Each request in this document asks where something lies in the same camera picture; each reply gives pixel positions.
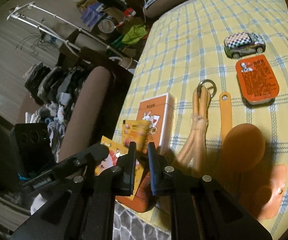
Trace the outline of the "yellow sushi glove packet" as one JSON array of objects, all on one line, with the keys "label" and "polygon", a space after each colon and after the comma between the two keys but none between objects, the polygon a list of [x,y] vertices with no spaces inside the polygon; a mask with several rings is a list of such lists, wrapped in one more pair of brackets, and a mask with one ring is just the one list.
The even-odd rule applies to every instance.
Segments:
[{"label": "yellow sushi glove packet", "polygon": [[[95,168],[96,176],[98,176],[102,171],[111,168],[112,166],[116,166],[118,158],[128,153],[128,148],[112,141],[105,136],[102,137],[101,144],[109,148],[109,155]],[[137,193],[140,182],[142,180],[144,167],[145,164],[143,162],[136,160],[134,191],[130,197],[127,197],[128,200],[133,200],[135,198],[135,194]]]},{"label": "yellow sushi glove packet", "polygon": [[142,152],[148,134],[150,121],[124,120],[122,125],[122,144],[129,148],[131,142],[136,143],[136,150]]}]

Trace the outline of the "orange playing card box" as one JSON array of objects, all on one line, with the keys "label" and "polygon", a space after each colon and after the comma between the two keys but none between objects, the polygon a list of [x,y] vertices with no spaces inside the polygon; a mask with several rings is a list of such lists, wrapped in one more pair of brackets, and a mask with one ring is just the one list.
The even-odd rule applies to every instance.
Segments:
[{"label": "orange playing card box", "polygon": [[174,97],[169,93],[142,100],[136,120],[150,121],[143,153],[147,153],[150,142],[155,144],[160,155],[168,153],[174,115]]}]

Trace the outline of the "grey stone-pattern mat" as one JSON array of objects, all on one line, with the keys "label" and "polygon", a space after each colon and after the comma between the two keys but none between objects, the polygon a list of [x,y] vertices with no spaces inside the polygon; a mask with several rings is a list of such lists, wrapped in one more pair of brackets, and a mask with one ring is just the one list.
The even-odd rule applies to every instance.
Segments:
[{"label": "grey stone-pattern mat", "polygon": [[170,235],[147,224],[118,201],[115,202],[113,239],[170,239]]}]

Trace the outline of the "brown upholstered chair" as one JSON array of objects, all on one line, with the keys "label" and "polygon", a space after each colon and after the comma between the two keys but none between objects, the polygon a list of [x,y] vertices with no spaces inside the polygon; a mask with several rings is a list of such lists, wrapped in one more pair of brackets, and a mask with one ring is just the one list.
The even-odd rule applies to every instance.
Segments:
[{"label": "brown upholstered chair", "polygon": [[89,146],[110,80],[109,70],[101,66],[94,68],[87,77],[60,147],[59,162]]}]

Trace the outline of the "orange measuring spoon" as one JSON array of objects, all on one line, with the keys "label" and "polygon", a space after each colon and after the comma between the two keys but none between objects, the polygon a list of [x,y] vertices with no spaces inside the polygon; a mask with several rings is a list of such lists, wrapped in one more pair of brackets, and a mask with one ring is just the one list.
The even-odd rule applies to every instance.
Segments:
[{"label": "orange measuring spoon", "polygon": [[221,112],[221,153],[219,171],[233,174],[250,171],[261,161],[265,152],[265,139],[252,124],[232,126],[231,95],[219,96]]}]

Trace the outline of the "large orange flat spoon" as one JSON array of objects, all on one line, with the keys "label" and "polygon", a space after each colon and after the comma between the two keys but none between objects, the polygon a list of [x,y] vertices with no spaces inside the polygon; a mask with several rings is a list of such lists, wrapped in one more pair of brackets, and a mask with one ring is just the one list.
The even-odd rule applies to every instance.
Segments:
[{"label": "large orange flat spoon", "polygon": [[271,219],[277,215],[285,192],[287,166],[270,168],[257,166],[243,172],[240,179],[240,203],[257,220]]}]

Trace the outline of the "yellow plaid tablecloth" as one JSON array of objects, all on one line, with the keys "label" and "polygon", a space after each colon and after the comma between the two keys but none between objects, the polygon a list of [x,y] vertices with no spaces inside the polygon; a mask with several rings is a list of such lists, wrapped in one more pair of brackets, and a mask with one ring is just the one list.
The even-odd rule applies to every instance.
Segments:
[{"label": "yellow plaid tablecloth", "polygon": [[[250,105],[242,97],[236,60],[226,56],[224,40],[235,33],[260,35],[265,57],[279,84],[279,94],[267,104]],[[202,80],[231,96],[233,125],[257,126],[266,141],[271,165],[287,167],[285,189],[276,215],[262,221],[274,239],[288,232],[288,8],[285,0],[188,0],[164,13],[153,25],[135,69],[115,129],[137,117],[139,104],[168,93],[174,100],[169,147],[177,154],[193,117],[192,96]]]}]

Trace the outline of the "green bag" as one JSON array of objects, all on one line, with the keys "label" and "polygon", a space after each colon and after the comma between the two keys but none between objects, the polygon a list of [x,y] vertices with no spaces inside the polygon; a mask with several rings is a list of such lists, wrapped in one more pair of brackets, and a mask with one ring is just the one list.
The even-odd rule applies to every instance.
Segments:
[{"label": "green bag", "polygon": [[122,43],[126,45],[136,44],[143,37],[147,35],[147,29],[145,25],[133,25],[130,30],[122,39]]}]

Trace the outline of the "orange KFC sauce packet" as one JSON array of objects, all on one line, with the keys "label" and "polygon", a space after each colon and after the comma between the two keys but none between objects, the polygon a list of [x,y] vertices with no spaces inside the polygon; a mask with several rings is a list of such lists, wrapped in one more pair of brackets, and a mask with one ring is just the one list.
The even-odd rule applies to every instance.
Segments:
[{"label": "orange KFC sauce packet", "polygon": [[235,65],[242,96],[251,105],[275,99],[279,84],[265,55],[239,60]]}]

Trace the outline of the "white garment steamer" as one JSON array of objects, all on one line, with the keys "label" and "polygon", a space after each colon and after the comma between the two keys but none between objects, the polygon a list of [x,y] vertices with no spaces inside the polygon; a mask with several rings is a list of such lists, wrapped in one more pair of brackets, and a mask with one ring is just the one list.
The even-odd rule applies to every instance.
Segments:
[{"label": "white garment steamer", "polygon": [[121,50],[115,49],[100,36],[36,5],[35,2],[15,6],[9,10],[9,15],[6,19],[17,20],[37,29],[45,35],[54,37],[65,48],[68,48],[73,55],[77,55],[83,47],[88,47],[102,54],[111,52],[112,55],[109,56],[109,59],[117,62],[130,72],[134,71],[138,64],[137,60],[133,57],[128,56]]}]

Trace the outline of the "checkered toy car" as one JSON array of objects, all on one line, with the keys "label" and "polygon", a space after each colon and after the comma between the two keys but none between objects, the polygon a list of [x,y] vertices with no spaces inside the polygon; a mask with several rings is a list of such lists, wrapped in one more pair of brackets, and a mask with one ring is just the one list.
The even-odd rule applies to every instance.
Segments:
[{"label": "checkered toy car", "polygon": [[224,51],[228,58],[239,59],[243,56],[261,54],[266,50],[263,38],[257,33],[240,32],[224,39]]}]

